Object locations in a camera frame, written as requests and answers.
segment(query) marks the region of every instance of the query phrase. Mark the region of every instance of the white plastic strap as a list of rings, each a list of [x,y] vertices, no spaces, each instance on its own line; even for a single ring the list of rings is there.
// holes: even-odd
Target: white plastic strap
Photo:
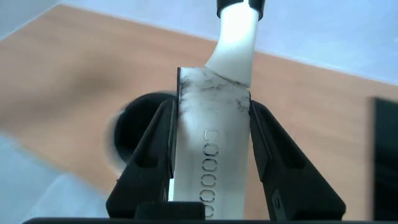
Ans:
[[[220,38],[205,67],[250,87],[259,13],[244,0],[224,8],[220,18]]]
[[[250,93],[207,68],[181,68],[174,201],[206,219],[243,219]]]

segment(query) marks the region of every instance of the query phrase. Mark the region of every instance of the black cap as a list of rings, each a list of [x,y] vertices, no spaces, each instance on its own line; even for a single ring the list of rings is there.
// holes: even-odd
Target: black cap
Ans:
[[[243,0],[217,0],[217,16],[220,18],[221,11],[230,5],[241,3]],[[250,8],[259,13],[259,21],[262,19],[266,0],[249,0]]]

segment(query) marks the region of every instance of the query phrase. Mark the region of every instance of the black object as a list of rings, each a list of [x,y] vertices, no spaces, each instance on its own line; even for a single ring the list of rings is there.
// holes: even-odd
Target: black object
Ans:
[[[341,220],[346,206],[272,113],[251,101],[254,157],[271,220]]]
[[[146,98],[141,103],[149,102],[156,101]],[[177,113],[176,98],[167,98],[159,104],[106,202],[110,219],[42,218],[26,223],[141,223],[149,220],[219,223],[205,221],[205,206],[200,202],[166,202],[169,179],[174,171]],[[251,101],[250,123],[257,169],[271,220],[341,220],[345,204],[271,112],[264,105]]]
[[[398,220],[398,103],[374,99],[375,220]]]
[[[175,155],[177,113],[176,99],[159,105],[106,202],[111,218],[134,218],[140,204],[168,200],[169,180],[174,172],[170,161]]]
[[[113,145],[118,156],[128,163],[160,104],[176,96],[168,93],[148,93],[129,103],[117,118]]]
[[[230,5],[243,2],[243,0],[217,0],[217,16],[220,18],[221,11]],[[264,14],[264,5],[266,0],[249,0],[249,5],[252,9],[259,12],[259,21],[262,19]]]

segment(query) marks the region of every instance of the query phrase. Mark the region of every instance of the white tube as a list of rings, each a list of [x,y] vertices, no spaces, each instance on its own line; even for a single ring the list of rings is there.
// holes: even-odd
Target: white tube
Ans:
[[[207,68],[180,69],[174,201],[203,202],[206,219],[241,220],[250,92]]]
[[[205,67],[250,87],[259,13],[244,0],[224,8],[220,17],[220,38]]]

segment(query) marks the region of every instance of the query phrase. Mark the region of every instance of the wooden table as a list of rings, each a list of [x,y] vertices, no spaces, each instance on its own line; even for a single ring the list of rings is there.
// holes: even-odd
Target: wooden table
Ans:
[[[216,43],[67,6],[0,42],[0,129],[109,192],[109,126],[134,98],[175,90],[177,67],[202,67]],[[347,204],[371,217],[371,97],[398,87],[256,53],[252,98],[268,106]],[[249,156],[246,218],[267,218]]]

